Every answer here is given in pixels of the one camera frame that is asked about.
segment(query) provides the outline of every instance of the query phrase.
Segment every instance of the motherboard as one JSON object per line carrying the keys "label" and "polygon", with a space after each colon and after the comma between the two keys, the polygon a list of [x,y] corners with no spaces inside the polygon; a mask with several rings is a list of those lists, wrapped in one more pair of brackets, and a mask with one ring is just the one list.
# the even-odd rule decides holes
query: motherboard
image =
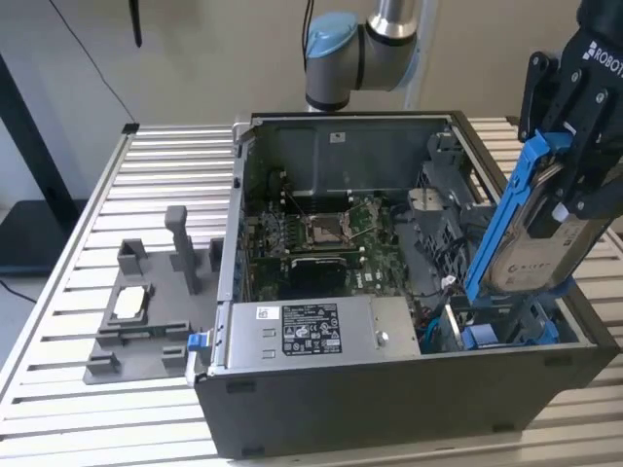
{"label": "motherboard", "polygon": [[370,294],[403,296],[415,306],[384,198],[349,197],[337,212],[307,208],[288,197],[246,218],[249,301]]}

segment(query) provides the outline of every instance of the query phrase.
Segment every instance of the slotted work surface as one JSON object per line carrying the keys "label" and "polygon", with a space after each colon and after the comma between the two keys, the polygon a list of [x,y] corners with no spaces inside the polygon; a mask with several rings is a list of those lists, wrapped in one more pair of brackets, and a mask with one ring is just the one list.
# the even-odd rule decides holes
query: slotted work surface
{"label": "slotted work surface", "polygon": [[[522,147],[517,128],[506,119],[471,123],[508,176]],[[164,227],[170,204],[187,206],[187,230],[196,247],[207,247],[211,238],[224,234],[232,144],[229,126],[142,126],[122,139],[44,291],[49,299],[40,301],[20,337],[23,351],[18,347],[10,357],[13,365],[3,371],[8,381],[0,406],[3,467],[230,465],[218,458],[195,392],[184,378],[104,385],[86,385],[82,378],[117,276],[121,240],[141,238],[148,252],[172,250],[171,233]],[[575,279],[623,345],[623,249],[614,233],[605,233]],[[282,465],[294,459],[285,458]],[[623,465],[623,355],[587,388],[556,397],[522,436],[296,459],[297,465],[323,466]]]}

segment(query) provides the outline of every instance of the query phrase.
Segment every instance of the screw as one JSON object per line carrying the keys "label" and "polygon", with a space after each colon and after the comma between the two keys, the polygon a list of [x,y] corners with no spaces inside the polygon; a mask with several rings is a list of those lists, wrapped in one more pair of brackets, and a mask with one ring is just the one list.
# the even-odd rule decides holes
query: screw
{"label": "screw", "polygon": [[389,341],[389,336],[385,331],[377,331],[377,344],[379,347],[385,347]]}

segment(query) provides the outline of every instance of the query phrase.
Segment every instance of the open computer tower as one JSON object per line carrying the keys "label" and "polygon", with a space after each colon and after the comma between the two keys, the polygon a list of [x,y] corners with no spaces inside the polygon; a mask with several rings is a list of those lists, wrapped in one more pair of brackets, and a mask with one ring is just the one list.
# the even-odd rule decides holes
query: open computer tower
{"label": "open computer tower", "polygon": [[618,347],[574,284],[464,296],[504,186],[460,112],[254,115],[191,361],[219,454],[520,431],[588,384]]}

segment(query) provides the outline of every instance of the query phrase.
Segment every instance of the warning label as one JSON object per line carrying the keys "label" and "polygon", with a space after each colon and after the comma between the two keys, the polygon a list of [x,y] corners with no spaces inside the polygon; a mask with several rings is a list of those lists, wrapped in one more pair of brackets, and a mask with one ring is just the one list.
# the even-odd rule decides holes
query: warning label
{"label": "warning label", "polygon": [[336,304],[284,305],[281,325],[287,356],[342,353]]}

